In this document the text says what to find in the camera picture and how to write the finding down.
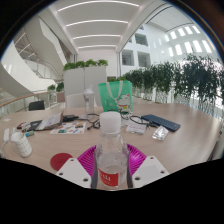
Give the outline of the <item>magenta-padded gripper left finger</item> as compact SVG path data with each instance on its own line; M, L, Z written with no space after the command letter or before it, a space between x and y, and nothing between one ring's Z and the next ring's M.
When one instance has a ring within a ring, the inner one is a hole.
M78 158L69 158L56 175L81 187L95 189L98 182L95 149L92 146Z

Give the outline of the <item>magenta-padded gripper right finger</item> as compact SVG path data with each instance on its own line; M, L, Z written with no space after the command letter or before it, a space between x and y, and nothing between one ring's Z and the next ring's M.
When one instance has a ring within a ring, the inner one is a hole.
M129 188L140 188L168 175L168 171L155 156L146 156L130 144L127 147L129 150L127 174Z

